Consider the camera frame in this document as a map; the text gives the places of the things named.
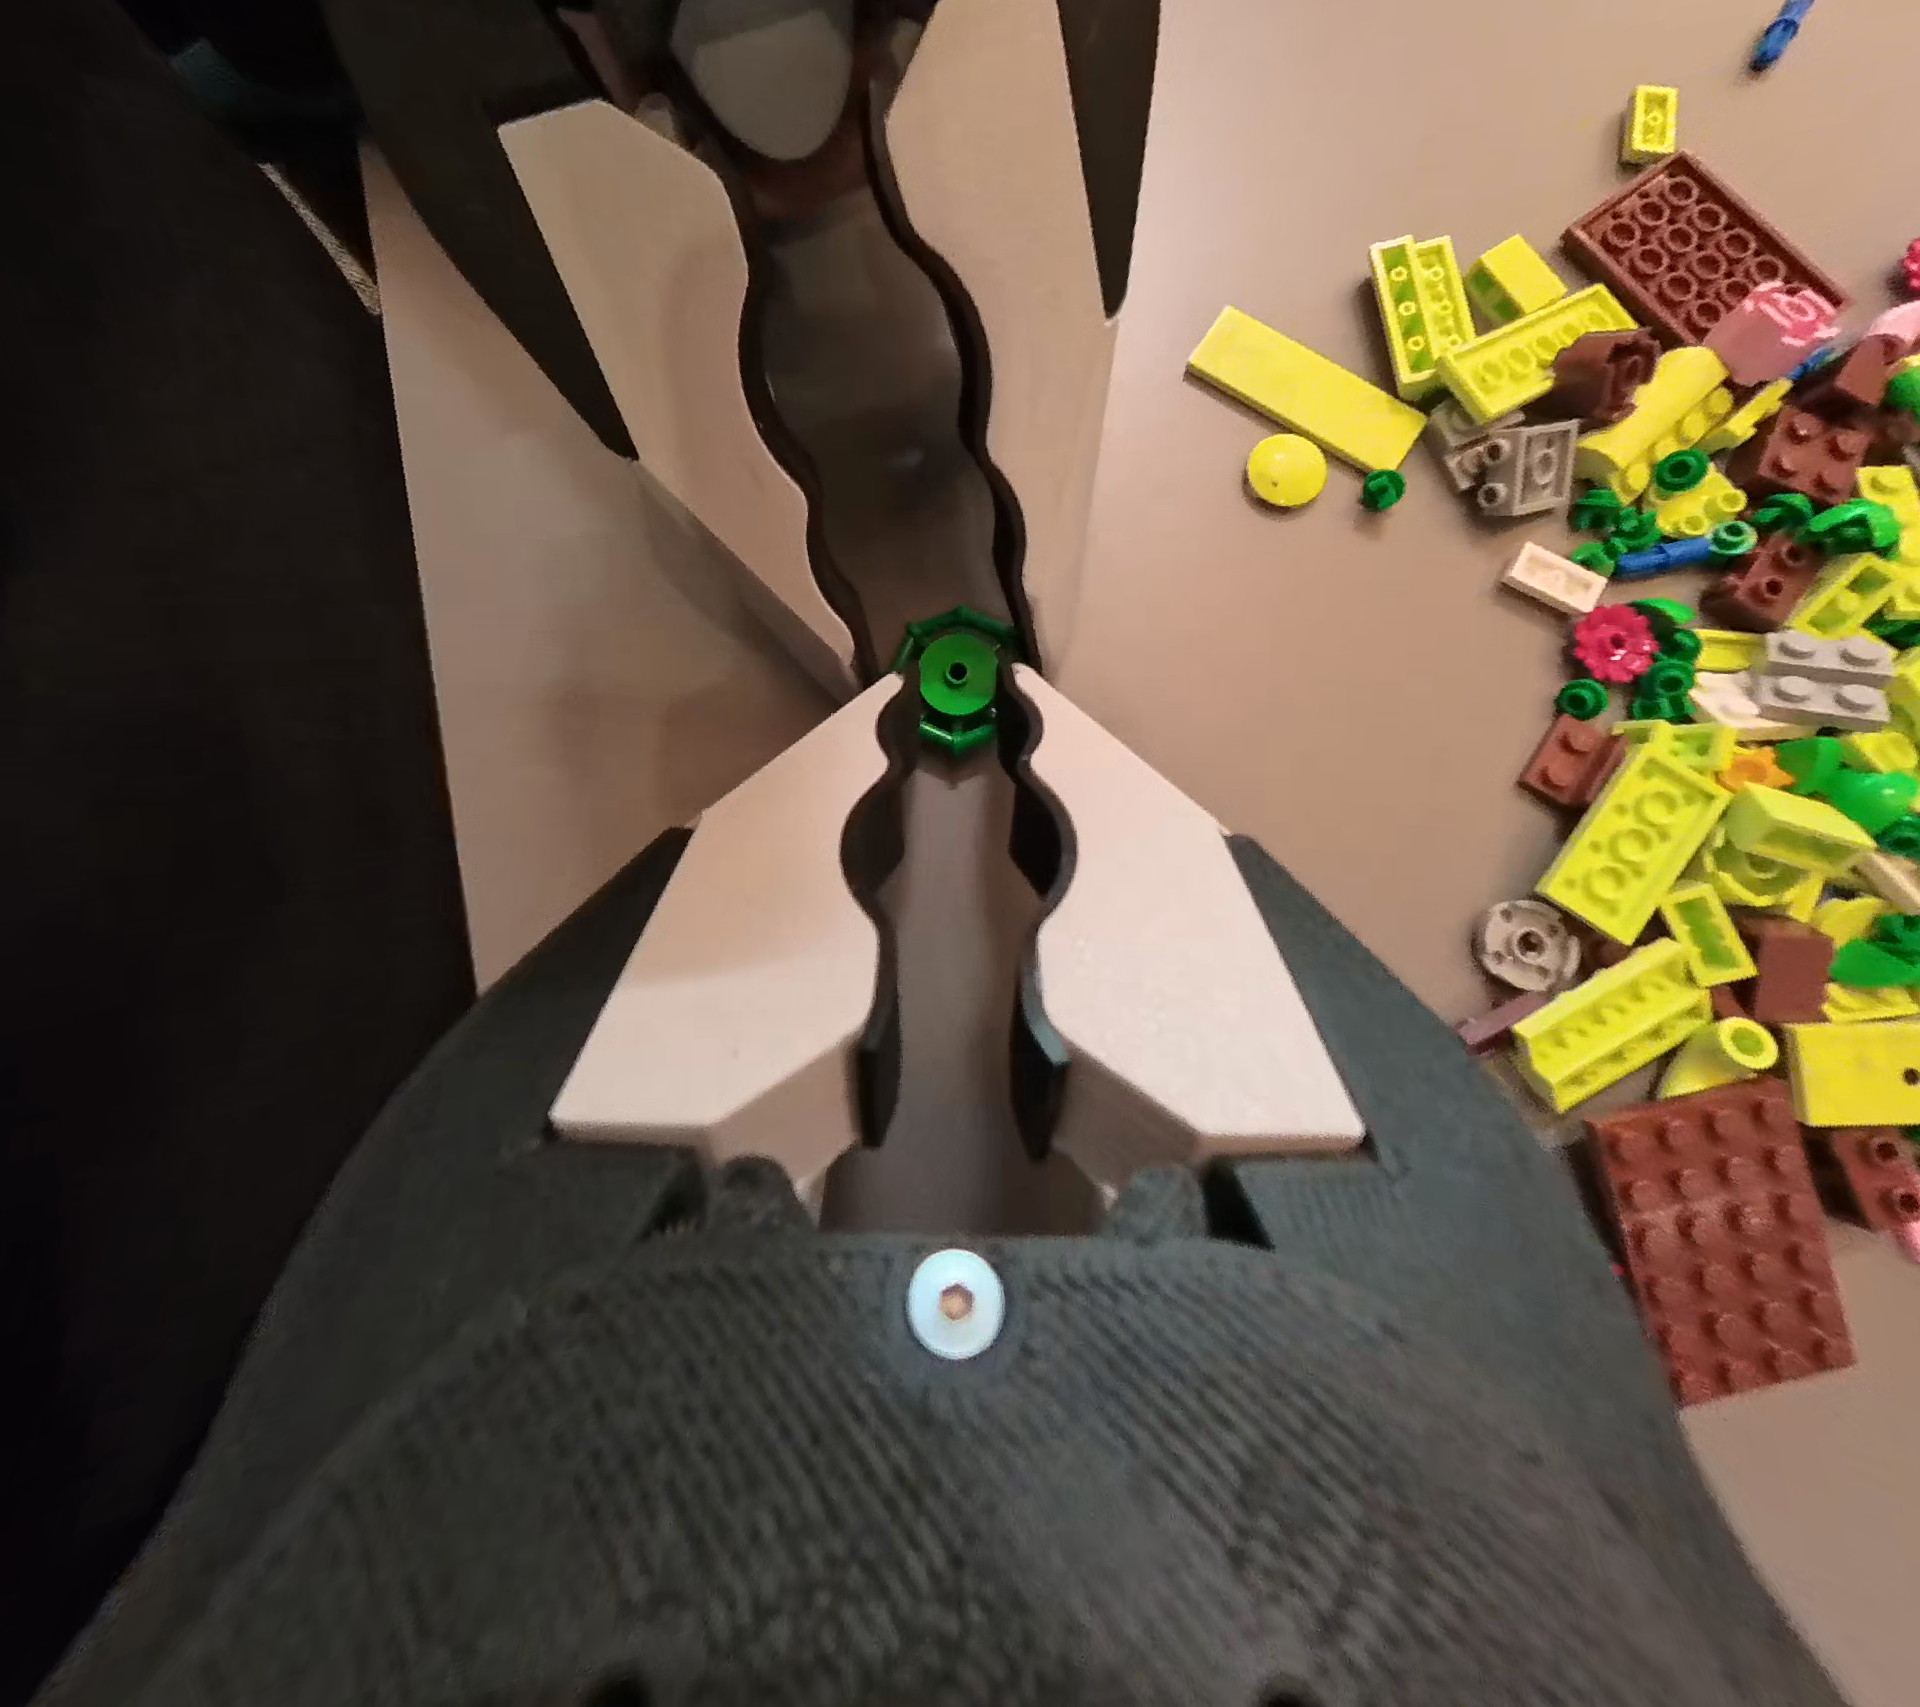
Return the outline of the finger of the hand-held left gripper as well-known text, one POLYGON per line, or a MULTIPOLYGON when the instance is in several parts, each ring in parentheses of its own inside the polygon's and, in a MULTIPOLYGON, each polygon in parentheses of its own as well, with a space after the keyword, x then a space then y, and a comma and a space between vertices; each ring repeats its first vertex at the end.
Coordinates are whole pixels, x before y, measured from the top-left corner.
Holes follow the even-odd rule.
POLYGON ((765 375, 763 263, 731 181, 602 101, 510 123, 498 143, 639 479, 800 669, 850 701, 876 675, 870 627, 765 375))
POLYGON ((981 327, 984 451, 1019 511, 1037 667, 1079 611, 1114 363, 1058 0, 936 0, 884 113, 910 233, 981 327))

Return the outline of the person's black jacket torso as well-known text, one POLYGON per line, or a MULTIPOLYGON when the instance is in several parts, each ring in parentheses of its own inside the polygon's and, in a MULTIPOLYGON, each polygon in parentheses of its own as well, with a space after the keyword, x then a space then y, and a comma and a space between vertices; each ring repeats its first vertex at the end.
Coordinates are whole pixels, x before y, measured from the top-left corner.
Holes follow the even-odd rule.
POLYGON ((4 3, 4 1704, 472 996, 379 329, 114 0, 4 3))

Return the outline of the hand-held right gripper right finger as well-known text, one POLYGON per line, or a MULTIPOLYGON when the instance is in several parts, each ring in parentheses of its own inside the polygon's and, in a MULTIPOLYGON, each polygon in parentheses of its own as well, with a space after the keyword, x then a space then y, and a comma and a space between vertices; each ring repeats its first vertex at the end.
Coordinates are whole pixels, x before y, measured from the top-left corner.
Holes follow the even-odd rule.
POLYGON ((1001 769, 1035 902, 1010 1040, 1027 1156, 1357 1150, 1366 1122, 1212 814, 1024 665, 1001 675, 1001 769))

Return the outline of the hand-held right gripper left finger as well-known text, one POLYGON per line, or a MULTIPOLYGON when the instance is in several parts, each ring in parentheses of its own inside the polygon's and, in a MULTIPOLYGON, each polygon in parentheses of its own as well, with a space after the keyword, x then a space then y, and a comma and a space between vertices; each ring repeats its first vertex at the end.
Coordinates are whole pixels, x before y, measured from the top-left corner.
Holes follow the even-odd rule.
POLYGON ((707 808, 547 1112, 581 1144, 850 1152, 900 1098, 916 697, 892 673, 707 808))

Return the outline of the black green round toy piece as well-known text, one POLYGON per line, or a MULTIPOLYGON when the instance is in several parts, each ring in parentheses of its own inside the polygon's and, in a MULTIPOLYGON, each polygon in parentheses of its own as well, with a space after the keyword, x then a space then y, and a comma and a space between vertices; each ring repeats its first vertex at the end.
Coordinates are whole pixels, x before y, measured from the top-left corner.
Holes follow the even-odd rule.
POLYGON ((999 673, 1019 659, 1010 621, 954 607, 910 621, 889 669, 918 693, 921 743, 958 763, 996 741, 999 673))

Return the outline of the pile of colourful toy bricks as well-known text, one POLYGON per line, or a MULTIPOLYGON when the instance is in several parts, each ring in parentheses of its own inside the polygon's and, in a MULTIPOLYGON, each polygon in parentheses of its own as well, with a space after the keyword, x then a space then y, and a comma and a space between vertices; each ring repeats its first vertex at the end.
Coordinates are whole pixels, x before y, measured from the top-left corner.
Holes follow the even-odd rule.
POLYGON ((1673 1400, 1855 1360, 1827 1218, 1916 1258, 1916 245, 1908 303, 1848 299, 1681 149, 1678 89, 1619 117, 1615 187, 1462 263, 1376 243, 1376 387, 1223 309, 1192 383, 1269 427, 1266 511, 1330 461, 1386 515, 1426 447, 1523 541, 1500 591, 1558 629, 1515 787, 1556 820, 1469 934, 1501 1052, 1588 1120, 1601 1232, 1673 1400))

